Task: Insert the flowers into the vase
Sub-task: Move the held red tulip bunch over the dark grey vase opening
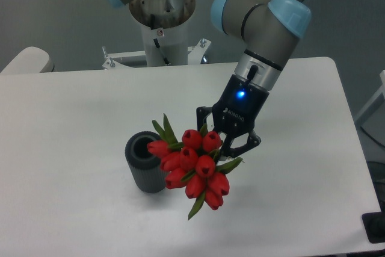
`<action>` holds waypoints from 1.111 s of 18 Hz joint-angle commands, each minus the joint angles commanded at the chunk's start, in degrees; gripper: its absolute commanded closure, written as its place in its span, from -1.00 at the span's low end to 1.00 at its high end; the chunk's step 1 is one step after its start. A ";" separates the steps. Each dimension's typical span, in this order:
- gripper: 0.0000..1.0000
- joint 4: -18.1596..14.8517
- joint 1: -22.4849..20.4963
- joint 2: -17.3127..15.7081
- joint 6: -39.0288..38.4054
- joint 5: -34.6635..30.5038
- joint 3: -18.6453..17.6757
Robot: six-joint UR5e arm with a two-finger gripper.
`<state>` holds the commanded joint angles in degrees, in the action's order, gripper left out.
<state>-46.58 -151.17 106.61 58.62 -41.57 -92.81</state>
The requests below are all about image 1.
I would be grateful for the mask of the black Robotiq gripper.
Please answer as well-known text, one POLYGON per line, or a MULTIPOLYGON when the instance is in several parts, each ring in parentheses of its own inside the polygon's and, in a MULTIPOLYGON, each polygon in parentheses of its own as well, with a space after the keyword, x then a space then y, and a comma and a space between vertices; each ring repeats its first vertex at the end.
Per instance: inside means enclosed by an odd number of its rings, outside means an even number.
POLYGON ((220 149, 221 161, 239 157, 261 144, 261 138, 253 129, 255 119, 268 95, 267 90, 256 87, 234 74, 218 102, 212 107, 196 109, 199 131, 207 124, 207 118, 212 114, 214 131, 226 134, 220 149))

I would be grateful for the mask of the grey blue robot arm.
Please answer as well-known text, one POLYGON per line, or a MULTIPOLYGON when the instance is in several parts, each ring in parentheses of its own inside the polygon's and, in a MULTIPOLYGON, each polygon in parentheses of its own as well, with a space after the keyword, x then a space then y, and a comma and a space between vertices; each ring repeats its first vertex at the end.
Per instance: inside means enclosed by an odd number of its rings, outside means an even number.
MULTIPOLYGON (((226 137, 220 158, 235 158, 260 144, 254 123, 269 92, 306 32, 311 12, 305 0, 214 0, 211 22, 220 32, 244 41, 246 48, 219 101, 197 109, 197 124, 208 116, 226 137)), ((188 62, 185 25, 196 0, 108 0, 128 6, 140 24, 149 67, 188 62)))

